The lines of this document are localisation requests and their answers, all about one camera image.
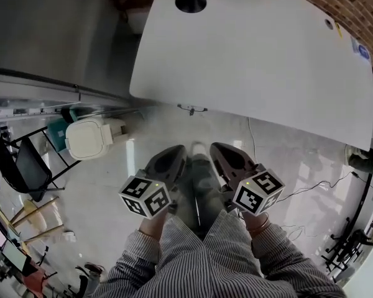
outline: white container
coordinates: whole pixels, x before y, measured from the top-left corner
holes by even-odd
[[[122,133],[125,126],[120,119],[87,118],[69,125],[65,143],[76,160],[88,160],[104,156],[114,142],[127,139]]]

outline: white floor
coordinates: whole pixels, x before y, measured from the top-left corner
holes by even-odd
[[[42,213],[47,228],[63,222],[77,239],[72,243],[57,235],[44,243],[33,243],[40,253],[45,245],[50,247],[47,261],[52,269],[47,267],[48,273],[58,271],[50,283],[60,292],[68,284],[78,286],[76,265],[92,261],[109,269],[121,256],[126,237],[141,219],[127,211],[117,192],[127,177],[144,168],[153,155],[171,145],[189,147],[196,140],[208,147],[213,142],[228,143],[254,155],[246,117],[220,112],[197,112],[190,117],[177,107],[160,106],[127,115],[124,120],[130,139],[114,146],[105,157],[83,161],[61,177],[57,184],[65,185],[66,189],[55,193],[60,201]],[[26,120],[14,123],[12,128],[18,137],[40,125],[36,120]],[[343,165],[343,143],[254,119],[251,128],[256,158],[284,181],[284,197],[321,180],[334,183],[352,171]],[[36,136],[34,142],[41,142],[40,137]],[[60,160],[52,152],[48,156],[55,174],[60,169]],[[322,184],[279,202],[271,208],[270,219],[285,226],[296,246],[323,267],[320,255],[332,244],[329,236],[340,232],[345,218],[353,215],[363,188],[364,183],[349,174],[334,189]],[[41,204],[52,197],[53,194],[46,194]],[[21,208],[26,198],[2,182],[0,205],[8,217]],[[21,225],[21,230],[24,239],[39,232],[28,223]]]

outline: white table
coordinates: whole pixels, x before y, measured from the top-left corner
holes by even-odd
[[[207,0],[187,14],[155,0],[131,80],[135,97],[275,122],[369,149],[373,78],[350,35],[306,0]],[[333,30],[325,24],[328,19]]]

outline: white bin lid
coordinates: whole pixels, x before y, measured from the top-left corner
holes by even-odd
[[[101,132],[102,122],[85,119],[75,122],[67,128],[69,152],[77,160],[96,158],[107,152]]]

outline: bracelet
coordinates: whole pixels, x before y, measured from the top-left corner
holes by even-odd
[[[256,235],[260,234],[262,231],[264,231],[264,230],[269,226],[269,224],[268,224],[268,223],[269,223],[269,215],[268,215],[268,213],[265,213],[265,214],[266,214],[267,218],[266,218],[266,220],[264,221],[264,223],[261,224],[259,227],[255,228],[255,229],[253,229],[253,230],[249,230],[248,228],[246,228],[247,231],[248,231],[252,236],[256,236]]]

